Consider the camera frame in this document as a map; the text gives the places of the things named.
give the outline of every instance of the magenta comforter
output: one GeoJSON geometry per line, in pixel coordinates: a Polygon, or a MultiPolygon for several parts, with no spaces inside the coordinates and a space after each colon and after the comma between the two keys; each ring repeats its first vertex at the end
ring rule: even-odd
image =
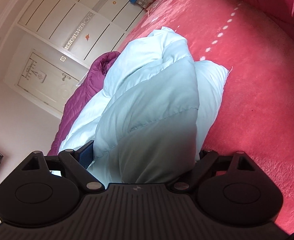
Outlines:
{"type": "Polygon", "coordinates": [[[65,105],[59,130],[48,155],[58,154],[61,142],[67,137],[81,110],[103,88],[105,76],[119,55],[117,51],[107,52],[92,63],[87,77],[65,105]]]}

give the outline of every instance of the pink quilt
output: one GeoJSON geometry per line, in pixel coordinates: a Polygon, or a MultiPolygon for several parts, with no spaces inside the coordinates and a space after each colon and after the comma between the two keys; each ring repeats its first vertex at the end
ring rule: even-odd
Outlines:
{"type": "Polygon", "coordinates": [[[67,137],[81,110],[103,88],[105,76],[119,55],[117,51],[107,52],[92,63],[87,77],[65,105],[59,130],[48,155],[58,154],[61,142],[67,137]]]}

